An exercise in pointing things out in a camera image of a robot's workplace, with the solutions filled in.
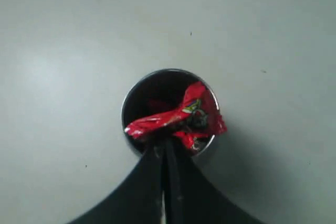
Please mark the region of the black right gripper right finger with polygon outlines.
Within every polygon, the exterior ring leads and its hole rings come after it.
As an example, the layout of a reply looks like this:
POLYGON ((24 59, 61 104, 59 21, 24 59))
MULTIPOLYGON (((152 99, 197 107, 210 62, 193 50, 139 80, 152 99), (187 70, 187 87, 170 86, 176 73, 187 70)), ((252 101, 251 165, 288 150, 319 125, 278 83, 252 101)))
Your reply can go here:
POLYGON ((261 223, 222 195, 173 138, 165 141, 165 215, 166 223, 261 223))

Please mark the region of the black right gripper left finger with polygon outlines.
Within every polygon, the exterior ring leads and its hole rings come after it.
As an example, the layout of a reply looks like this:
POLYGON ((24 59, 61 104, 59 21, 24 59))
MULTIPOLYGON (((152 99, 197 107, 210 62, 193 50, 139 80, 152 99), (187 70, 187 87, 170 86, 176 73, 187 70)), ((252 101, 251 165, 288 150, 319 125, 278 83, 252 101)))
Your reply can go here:
POLYGON ((165 142, 159 136, 126 179, 107 198, 71 223, 161 223, 165 142))

